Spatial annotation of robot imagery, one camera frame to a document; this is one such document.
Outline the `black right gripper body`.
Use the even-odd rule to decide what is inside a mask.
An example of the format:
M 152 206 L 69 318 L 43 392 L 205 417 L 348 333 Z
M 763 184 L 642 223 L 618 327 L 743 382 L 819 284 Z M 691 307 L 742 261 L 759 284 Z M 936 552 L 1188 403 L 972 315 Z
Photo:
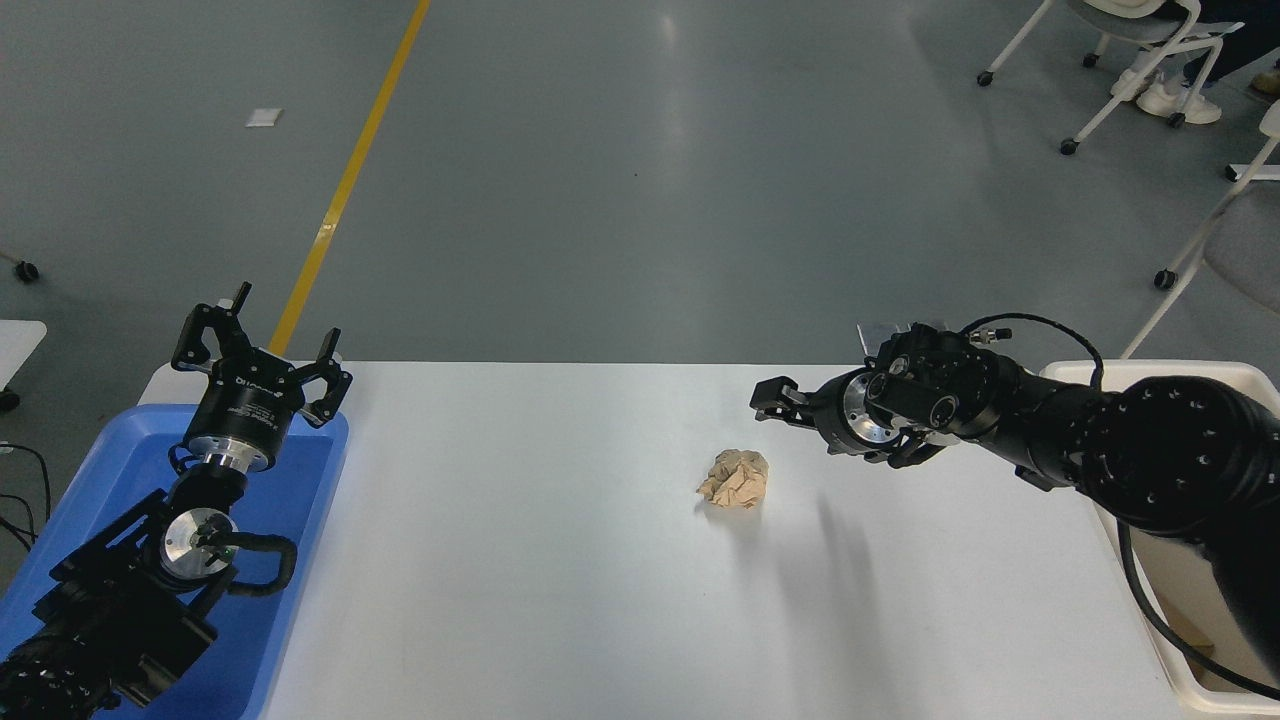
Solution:
M 827 445 L 828 454 L 851 454 L 851 436 L 844 413 L 844 396 L 852 373 L 847 372 L 827 380 L 808 395 L 808 407 L 815 430 Z

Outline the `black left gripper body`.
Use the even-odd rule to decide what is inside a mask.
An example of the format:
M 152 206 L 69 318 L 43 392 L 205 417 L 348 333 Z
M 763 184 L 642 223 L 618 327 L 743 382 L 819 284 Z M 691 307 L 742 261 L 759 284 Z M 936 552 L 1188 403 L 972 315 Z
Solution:
M 229 355 L 212 364 L 206 392 L 186 432 L 186 447 L 234 439 L 262 457 L 279 455 L 294 413 L 300 384 L 294 365 L 262 350 Z

